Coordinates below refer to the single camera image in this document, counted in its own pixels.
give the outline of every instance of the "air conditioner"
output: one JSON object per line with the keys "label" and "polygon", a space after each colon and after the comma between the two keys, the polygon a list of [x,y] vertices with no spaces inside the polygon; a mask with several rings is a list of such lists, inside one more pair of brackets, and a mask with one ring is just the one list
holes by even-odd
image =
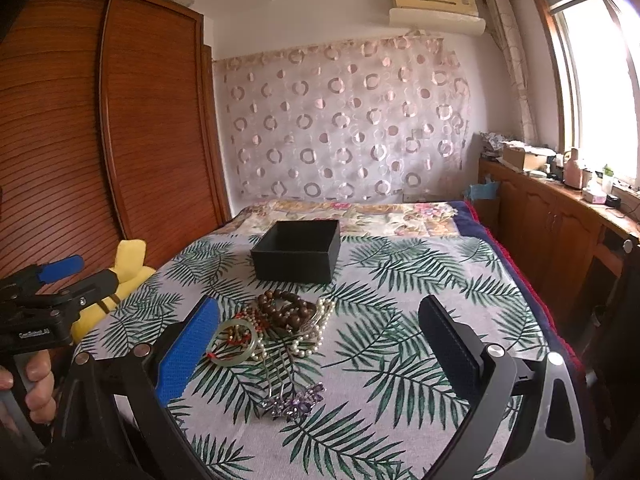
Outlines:
{"label": "air conditioner", "polygon": [[394,0],[394,5],[389,11],[392,27],[480,36],[486,25],[475,0]]}

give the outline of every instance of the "hand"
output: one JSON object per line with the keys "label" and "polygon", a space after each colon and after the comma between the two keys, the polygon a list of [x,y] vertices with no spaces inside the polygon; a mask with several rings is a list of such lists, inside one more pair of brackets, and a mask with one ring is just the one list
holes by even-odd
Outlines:
{"label": "hand", "polygon": [[[56,401],[53,400],[53,373],[51,372],[51,358],[47,350],[41,350],[34,355],[26,365],[27,378],[36,383],[24,398],[31,410],[30,416],[37,424],[51,422],[56,416]],[[0,367],[0,390],[10,390],[14,386],[12,375]]]}

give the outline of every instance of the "wooden wardrobe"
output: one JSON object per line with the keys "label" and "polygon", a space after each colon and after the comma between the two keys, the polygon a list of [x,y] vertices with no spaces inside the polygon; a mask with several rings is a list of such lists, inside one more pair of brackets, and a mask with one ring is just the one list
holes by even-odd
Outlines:
{"label": "wooden wardrobe", "polygon": [[0,43],[0,276],[122,238],[159,267],[230,218],[203,17],[166,0],[30,0]]}

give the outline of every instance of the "tissue box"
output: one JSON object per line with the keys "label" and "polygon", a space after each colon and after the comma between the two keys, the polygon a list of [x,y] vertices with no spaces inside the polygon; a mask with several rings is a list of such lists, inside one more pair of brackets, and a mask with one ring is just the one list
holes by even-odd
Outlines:
{"label": "tissue box", "polygon": [[585,187],[582,190],[582,199],[590,204],[604,204],[607,201],[607,194],[602,190],[590,191]]}
{"label": "tissue box", "polygon": [[331,283],[340,251],[337,220],[276,222],[251,250],[265,282]]}

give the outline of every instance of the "bed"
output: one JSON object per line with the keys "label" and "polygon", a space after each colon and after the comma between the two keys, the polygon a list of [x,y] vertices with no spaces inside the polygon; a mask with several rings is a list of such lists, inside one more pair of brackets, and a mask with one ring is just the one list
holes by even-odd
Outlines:
{"label": "bed", "polygon": [[[340,221],[334,280],[257,280],[249,250],[260,236],[278,220],[315,218]],[[322,381],[324,400],[304,422],[260,416],[263,367],[245,362],[220,368],[203,359],[168,408],[194,452],[220,478],[421,478],[468,411],[418,327],[418,305],[427,294],[514,356],[560,352],[580,383],[580,363],[556,334],[544,304],[463,202],[272,200],[251,206],[162,266],[88,333],[78,351],[120,356],[138,342],[153,342],[203,294],[215,297],[221,318],[228,319],[268,288],[335,300],[323,346],[305,358],[283,352],[287,374],[278,377],[285,388]],[[268,351],[281,355],[278,345]],[[519,400],[513,397],[504,413],[479,474],[497,465]]]}

